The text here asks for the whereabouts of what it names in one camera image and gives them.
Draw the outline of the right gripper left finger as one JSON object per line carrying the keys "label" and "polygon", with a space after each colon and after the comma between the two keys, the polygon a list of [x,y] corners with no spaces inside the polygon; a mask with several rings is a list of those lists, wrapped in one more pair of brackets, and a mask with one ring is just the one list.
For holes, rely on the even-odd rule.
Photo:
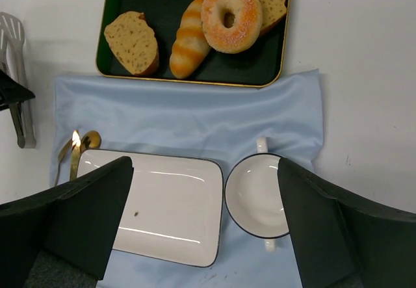
{"label": "right gripper left finger", "polygon": [[2,287],[95,287],[133,178],[129,157],[1,204]]}

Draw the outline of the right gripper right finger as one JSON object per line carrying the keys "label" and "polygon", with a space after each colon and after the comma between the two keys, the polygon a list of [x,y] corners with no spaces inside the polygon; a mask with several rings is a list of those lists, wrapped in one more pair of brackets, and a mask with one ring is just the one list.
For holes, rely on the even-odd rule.
{"label": "right gripper right finger", "polygon": [[277,177],[303,287],[415,286],[415,214],[350,192],[287,158]]}

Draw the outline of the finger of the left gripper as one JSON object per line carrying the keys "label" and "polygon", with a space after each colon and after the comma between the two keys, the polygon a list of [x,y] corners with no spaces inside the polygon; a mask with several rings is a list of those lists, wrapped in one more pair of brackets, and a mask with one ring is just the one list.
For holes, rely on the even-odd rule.
{"label": "finger of the left gripper", "polygon": [[15,82],[5,72],[1,70],[0,74],[1,111],[35,98],[31,90]]}

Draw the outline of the silver metal tongs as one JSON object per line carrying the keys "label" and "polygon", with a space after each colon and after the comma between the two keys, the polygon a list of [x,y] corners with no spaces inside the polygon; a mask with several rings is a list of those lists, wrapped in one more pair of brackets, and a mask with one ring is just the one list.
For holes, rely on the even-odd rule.
{"label": "silver metal tongs", "polygon": [[[16,70],[16,82],[25,88],[29,88],[23,59],[23,45],[25,43],[25,30],[22,22],[15,16],[6,12],[1,12],[1,28],[10,46],[11,57],[13,58]],[[23,101],[20,112],[23,124],[22,135],[24,143],[21,148],[35,148],[36,138],[34,135],[33,116],[31,103]]]}

